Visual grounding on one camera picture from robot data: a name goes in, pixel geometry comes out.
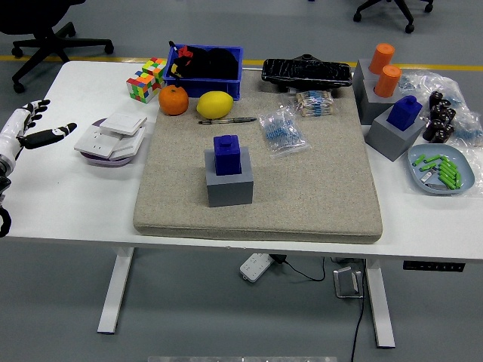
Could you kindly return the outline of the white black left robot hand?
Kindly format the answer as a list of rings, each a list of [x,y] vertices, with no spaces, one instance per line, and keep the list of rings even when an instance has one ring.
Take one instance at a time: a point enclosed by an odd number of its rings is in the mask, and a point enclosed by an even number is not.
[[[6,175],[13,172],[23,149],[37,149],[57,143],[77,128],[76,123],[69,123],[26,135],[35,126],[35,121],[42,117],[42,112],[49,104],[50,100],[36,100],[14,110],[1,130],[1,172]]]

